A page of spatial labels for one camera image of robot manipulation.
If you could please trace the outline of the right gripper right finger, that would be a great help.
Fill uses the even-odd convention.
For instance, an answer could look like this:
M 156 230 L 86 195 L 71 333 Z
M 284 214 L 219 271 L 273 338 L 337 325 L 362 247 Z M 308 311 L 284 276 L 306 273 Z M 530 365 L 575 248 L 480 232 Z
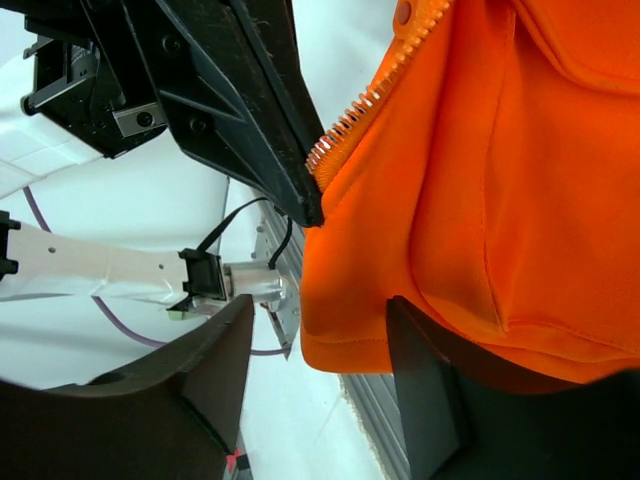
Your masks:
M 412 478 L 638 478 L 638 371 L 584 385 L 549 377 L 399 296 L 386 327 Z

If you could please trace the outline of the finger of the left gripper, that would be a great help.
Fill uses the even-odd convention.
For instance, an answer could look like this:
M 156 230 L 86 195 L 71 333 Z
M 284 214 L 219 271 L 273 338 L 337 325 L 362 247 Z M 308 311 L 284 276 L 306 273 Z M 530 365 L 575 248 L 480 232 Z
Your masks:
M 314 144 L 323 129 L 301 72 L 292 3 L 238 0 L 232 9 L 298 143 Z

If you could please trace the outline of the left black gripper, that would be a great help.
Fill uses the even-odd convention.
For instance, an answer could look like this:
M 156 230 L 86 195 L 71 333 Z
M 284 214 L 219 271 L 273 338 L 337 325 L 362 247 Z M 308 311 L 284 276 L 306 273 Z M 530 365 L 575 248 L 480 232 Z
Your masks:
M 265 195 L 303 227 L 320 192 L 232 9 L 234 1 L 22 1 L 36 42 L 22 99 L 107 158 L 168 127 L 180 150 Z

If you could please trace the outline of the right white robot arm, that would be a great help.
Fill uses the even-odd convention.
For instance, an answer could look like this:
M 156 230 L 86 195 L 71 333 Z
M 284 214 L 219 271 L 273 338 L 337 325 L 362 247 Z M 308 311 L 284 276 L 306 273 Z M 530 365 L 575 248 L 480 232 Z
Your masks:
M 237 442 L 255 299 L 273 264 L 223 264 L 205 245 L 144 252 L 1 217 L 1 296 L 104 296 L 207 321 L 85 385 L 1 385 L 5 479 L 220 479 Z M 414 479 L 635 479 L 639 374 L 589 384 L 510 363 L 402 297 L 386 305 Z

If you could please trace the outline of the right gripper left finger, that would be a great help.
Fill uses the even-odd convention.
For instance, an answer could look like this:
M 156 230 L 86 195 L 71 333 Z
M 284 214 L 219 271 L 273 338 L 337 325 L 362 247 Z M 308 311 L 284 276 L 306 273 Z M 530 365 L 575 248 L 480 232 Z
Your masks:
M 85 385 L 2 382 L 2 478 L 222 478 L 237 445 L 253 323 L 253 299 L 241 295 Z

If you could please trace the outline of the orange jacket with pink lining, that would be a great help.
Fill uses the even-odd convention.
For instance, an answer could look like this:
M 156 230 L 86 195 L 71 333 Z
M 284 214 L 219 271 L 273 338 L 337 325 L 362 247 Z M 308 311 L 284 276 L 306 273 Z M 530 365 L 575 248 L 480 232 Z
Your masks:
M 388 373 L 400 296 L 524 369 L 639 365 L 639 5 L 401 1 L 367 90 L 311 150 L 301 349 Z

